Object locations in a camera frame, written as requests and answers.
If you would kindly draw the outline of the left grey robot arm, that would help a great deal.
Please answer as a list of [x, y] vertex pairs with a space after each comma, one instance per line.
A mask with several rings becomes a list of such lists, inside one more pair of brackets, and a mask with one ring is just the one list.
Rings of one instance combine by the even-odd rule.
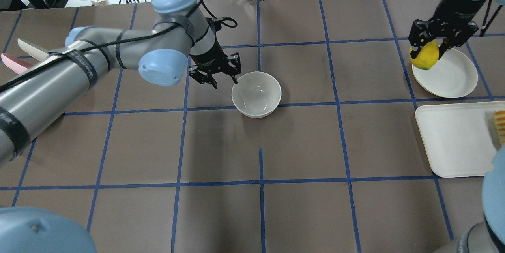
[[205, 17], [205, 0], [151, 0], [151, 30], [95, 25], [70, 30], [65, 45], [1, 86], [1, 165], [29, 149], [66, 109], [111, 70], [138, 71], [151, 84], [172, 87], [186, 74], [217, 89], [213, 75], [237, 83], [238, 53], [226, 55], [217, 31], [231, 17]]

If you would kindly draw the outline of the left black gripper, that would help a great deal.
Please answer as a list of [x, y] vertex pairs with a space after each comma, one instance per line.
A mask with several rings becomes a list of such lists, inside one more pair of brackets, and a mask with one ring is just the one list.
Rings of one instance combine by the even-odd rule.
[[210, 84], [218, 89], [214, 74], [223, 73], [230, 76], [233, 84], [238, 83], [238, 75], [241, 74], [241, 58], [238, 52], [226, 55], [217, 40], [213, 46], [203, 54], [190, 55], [193, 65], [189, 66], [189, 76], [199, 84]]

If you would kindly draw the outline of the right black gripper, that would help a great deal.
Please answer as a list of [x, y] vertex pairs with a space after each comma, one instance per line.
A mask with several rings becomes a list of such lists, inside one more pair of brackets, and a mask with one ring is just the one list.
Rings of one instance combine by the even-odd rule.
[[465, 44], [478, 31], [473, 18], [479, 9], [479, 0], [441, 0], [430, 19], [413, 21], [408, 37], [410, 57], [418, 57], [424, 46], [439, 37], [438, 60], [447, 50]]

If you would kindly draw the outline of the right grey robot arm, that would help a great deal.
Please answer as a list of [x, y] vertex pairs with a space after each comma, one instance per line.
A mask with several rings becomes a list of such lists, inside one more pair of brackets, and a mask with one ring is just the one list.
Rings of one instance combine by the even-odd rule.
[[[471, 60], [454, 50], [479, 29], [474, 16], [487, 0], [441, 0], [427, 21], [413, 21], [409, 52], [416, 81], [439, 97], [466, 96], [475, 87]], [[500, 4], [504, 0], [494, 0]], [[422, 106], [415, 111], [430, 166], [442, 178], [483, 175], [484, 219], [438, 253], [503, 253], [505, 241], [504, 103]]]

